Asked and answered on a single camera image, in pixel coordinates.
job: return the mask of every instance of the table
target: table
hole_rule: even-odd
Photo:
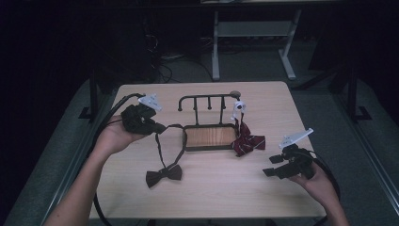
[[[262,169],[276,168],[269,157],[280,154],[284,135],[305,130],[293,98],[283,82],[195,83],[160,85],[125,85],[116,96],[117,103],[131,93],[156,93],[162,111],[153,119],[164,125],[195,123],[192,102],[179,99],[185,95],[241,92],[247,105],[244,122],[253,135],[264,135],[266,149],[236,157],[233,150],[185,152],[179,161],[181,181],[162,179],[148,188],[147,170],[160,170],[161,161],[154,135],[145,137],[127,150],[112,155],[104,166],[98,197],[107,218],[294,218],[320,217],[323,207],[302,187],[287,179],[266,177]],[[223,122],[231,122],[235,99],[226,99]],[[137,105],[136,98],[127,105]],[[219,120],[219,105],[207,109],[207,100],[198,100],[199,123]],[[160,135],[166,165],[171,164],[182,148],[182,130],[169,128]],[[312,150],[307,137],[299,147]],[[97,218],[92,208],[91,218]]]

